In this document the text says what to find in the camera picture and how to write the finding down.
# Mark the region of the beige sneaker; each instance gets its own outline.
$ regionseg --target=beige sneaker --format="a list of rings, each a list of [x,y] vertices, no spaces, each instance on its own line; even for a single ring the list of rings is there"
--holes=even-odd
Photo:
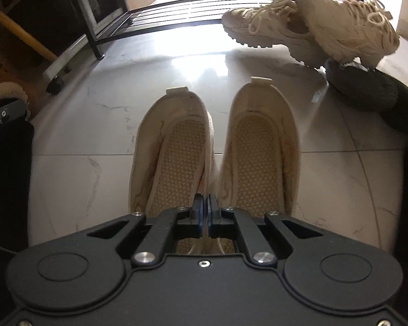
[[[388,21],[389,12],[379,0],[296,0],[308,29],[325,52],[338,62],[360,57],[375,68],[399,47],[399,35]]]
[[[255,48],[284,44],[293,58],[316,68],[327,60],[293,0],[273,0],[265,6],[233,8],[222,16],[222,25],[238,43]]]
[[[243,208],[253,217],[267,211],[290,215],[298,194],[298,130],[289,104],[271,83],[253,77],[236,94],[219,173],[219,207]],[[227,239],[218,245],[233,251]]]
[[[213,166],[213,124],[203,102],[187,87],[166,90],[139,126],[130,212],[157,217],[167,208],[191,207],[196,193],[208,194]],[[177,252],[200,253],[202,245],[202,239],[181,240]]]

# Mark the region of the black robot gripper on side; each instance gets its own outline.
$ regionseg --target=black robot gripper on side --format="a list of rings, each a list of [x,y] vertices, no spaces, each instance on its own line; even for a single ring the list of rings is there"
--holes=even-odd
[[[182,239],[193,254],[176,253]],[[192,207],[134,212],[18,254],[4,324],[401,326],[390,305],[402,279],[373,246],[197,194]]]

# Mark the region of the caster wheel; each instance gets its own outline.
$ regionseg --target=caster wheel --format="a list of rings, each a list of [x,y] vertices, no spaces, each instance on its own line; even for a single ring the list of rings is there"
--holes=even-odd
[[[47,86],[47,93],[57,95],[63,87],[63,80],[60,77],[55,77]]]

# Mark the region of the shoelace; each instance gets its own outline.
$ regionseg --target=shoelace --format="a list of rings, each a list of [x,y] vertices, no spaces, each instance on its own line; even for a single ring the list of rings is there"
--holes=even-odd
[[[260,5],[258,8],[251,9],[246,12],[246,15],[251,13],[255,13],[255,15],[252,17],[251,22],[249,23],[248,26],[248,31],[250,34],[253,36],[256,35],[260,31],[261,27],[261,22],[263,18],[268,18],[270,13],[278,13],[278,11],[283,10],[288,2],[291,0],[273,0],[270,4],[268,5]],[[257,27],[254,27],[254,22],[258,20]]]
[[[343,2],[356,17],[356,23],[360,22],[361,17],[366,19],[377,27],[385,26],[387,32],[390,31],[390,26],[387,23],[387,18],[384,16],[385,6],[379,0],[368,1],[344,1]],[[373,18],[376,16],[381,18],[381,21],[375,21]]]

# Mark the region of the screw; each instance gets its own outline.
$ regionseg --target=screw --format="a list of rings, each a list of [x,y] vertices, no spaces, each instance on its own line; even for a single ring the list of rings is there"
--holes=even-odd
[[[134,255],[134,259],[140,263],[150,263],[156,259],[156,255],[152,252],[141,251]]]
[[[270,263],[275,259],[275,255],[271,254],[270,252],[263,251],[257,252],[252,258],[256,260],[258,263]]]
[[[199,265],[200,267],[209,267],[209,266],[210,266],[210,261],[202,260],[202,261],[199,261],[199,262],[198,262],[198,265]]]

